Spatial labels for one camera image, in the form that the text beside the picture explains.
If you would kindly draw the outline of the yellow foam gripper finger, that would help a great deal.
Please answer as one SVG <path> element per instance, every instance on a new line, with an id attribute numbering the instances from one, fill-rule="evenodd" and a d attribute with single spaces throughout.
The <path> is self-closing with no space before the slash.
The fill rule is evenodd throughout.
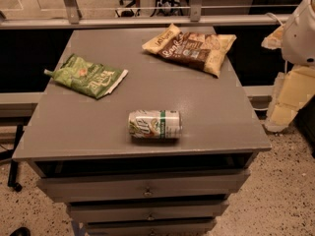
<path id="1" fill-rule="evenodd" d="M 267 110 L 265 128 L 281 132 L 293 121 L 315 95 L 315 68 L 294 65 L 287 73 L 279 72 L 274 83 L 272 101 Z"/>
<path id="2" fill-rule="evenodd" d="M 279 26 L 270 33 L 261 43 L 261 46 L 267 49 L 275 50 L 282 47 L 284 26 Z"/>

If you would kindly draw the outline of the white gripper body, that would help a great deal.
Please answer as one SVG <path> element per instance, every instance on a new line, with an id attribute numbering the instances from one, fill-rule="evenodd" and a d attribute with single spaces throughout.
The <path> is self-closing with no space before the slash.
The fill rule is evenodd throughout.
<path id="1" fill-rule="evenodd" d="M 314 0 L 302 0 L 283 28 L 283 59 L 294 65 L 315 65 Z"/>

